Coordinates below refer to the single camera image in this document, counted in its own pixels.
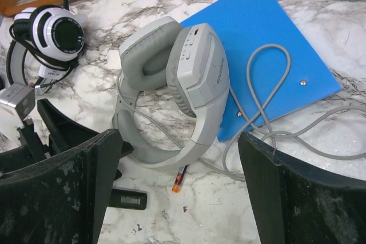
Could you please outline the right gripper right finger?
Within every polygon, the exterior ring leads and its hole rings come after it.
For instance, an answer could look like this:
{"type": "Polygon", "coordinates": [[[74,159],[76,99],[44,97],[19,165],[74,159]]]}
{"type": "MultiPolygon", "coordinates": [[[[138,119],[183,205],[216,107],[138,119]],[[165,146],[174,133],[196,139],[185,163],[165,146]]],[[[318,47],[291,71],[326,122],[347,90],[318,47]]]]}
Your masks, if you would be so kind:
{"type": "Polygon", "coordinates": [[[365,243],[365,181],[249,133],[240,135],[238,150],[261,243],[365,243]]]}

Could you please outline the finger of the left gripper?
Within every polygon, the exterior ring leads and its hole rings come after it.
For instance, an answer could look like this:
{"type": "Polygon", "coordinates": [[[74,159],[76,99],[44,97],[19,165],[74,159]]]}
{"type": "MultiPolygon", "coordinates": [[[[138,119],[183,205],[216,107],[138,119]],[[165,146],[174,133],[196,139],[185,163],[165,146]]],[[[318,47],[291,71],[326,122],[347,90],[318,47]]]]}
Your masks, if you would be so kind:
{"type": "Polygon", "coordinates": [[[49,147],[53,154],[78,147],[92,141],[89,149],[97,148],[96,137],[116,132],[116,129],[107,129],[103,132],[94,131],[70,119],[59,111],[48,99],[37,101],[37,111],[48,128],[49,147]]]}

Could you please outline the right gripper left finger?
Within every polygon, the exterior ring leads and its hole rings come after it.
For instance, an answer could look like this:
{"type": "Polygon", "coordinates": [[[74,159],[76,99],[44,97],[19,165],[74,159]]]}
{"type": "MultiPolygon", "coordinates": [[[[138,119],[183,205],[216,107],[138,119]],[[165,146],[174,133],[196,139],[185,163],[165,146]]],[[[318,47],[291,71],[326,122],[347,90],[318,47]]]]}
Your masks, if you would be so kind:
{"type": "Polygon", "coordinates": [[[97,243],[122,149],[118,130],[1,176],[1,243],[97,243]]]}

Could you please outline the black white headphones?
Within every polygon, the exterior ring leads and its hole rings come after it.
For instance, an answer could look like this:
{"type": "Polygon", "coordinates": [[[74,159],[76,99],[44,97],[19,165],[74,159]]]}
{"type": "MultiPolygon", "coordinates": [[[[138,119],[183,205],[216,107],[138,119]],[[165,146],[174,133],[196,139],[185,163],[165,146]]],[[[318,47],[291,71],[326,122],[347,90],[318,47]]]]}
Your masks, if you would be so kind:
{"type": "Polygon", "coordinates": [[[86,15],[75,15],[69,0],[62,6],[27,7],[15,15],[9,27],[11,43],[6,58],[9,83],[30,85],[44,95],[68,77],[78,66],[78,57],[85,48],[83,23],[86,15]],[[39,64],[38,78],[29,83],[25,76],[26,58],[39,64]]]}

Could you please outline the grey white headphones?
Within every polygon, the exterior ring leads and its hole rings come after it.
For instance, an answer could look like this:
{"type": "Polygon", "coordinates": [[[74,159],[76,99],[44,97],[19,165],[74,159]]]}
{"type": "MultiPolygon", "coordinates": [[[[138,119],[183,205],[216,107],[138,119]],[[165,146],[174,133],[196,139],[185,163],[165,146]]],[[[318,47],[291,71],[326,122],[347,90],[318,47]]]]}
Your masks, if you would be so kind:
{"type": "Polygon", "coordinates": [[[225,50],[213,28],[159,18],[127,38],[119,54],[112,125],[132,145],[130,159],[148,169],[180,169],[200,161],[216,139],[228,97],[234,96],[225,50]],[[178,108],[196,120],[192,136],[177,150],[147,143],[134,120],[138,95],[164,86],[178,108]]]}

